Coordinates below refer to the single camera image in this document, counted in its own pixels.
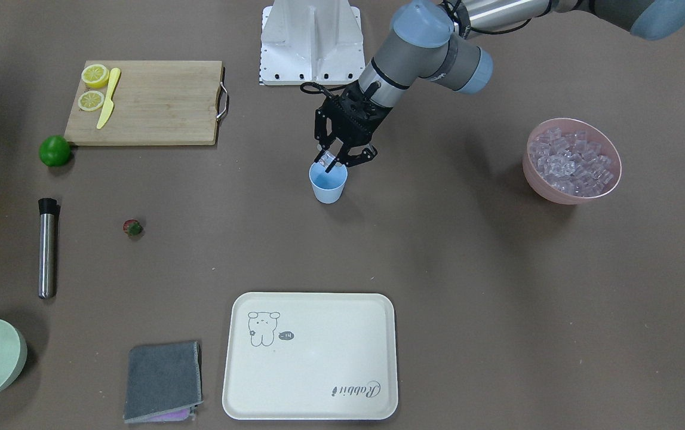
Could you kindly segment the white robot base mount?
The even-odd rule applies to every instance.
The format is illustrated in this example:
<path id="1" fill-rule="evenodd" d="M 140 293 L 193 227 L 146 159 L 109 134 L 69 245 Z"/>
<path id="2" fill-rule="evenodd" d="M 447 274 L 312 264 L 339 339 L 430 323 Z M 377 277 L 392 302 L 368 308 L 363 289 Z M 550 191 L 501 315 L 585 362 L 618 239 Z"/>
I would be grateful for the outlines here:
<path id="1" fill-rule="evenodd" d="M 365 69 L 361 11 L 348 1 L 275 1 L 261 17 L 260 84 L 347 85 Z"/>

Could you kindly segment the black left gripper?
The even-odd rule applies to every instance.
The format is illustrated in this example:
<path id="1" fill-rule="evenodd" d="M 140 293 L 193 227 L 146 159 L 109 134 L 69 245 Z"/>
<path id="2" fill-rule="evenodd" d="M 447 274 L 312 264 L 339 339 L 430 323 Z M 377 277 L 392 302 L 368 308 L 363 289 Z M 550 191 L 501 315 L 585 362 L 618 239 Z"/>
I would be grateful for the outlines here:
<path id="1" fill-rule="evenodd" d="M 314 137 L 318 142 L 318 154 L 314 162 L 320 162 L 330 149 L 333 139 L 343 142 L 335 156 L 337 164 L 345 168 L 372 161 L 377 156 L 377 149 L 368 143 L 374 131 L 392 110 L 391 107 L 383 107 L 372 100 L 380 87 L 379 81 L 369 84 L 366 90 L 362 90 L 356 81 L 344 87 L 321 86 L 325 101 L 321 108 L 315 110 Z M 359 154 L 350 153 L 359 146 Z"/>

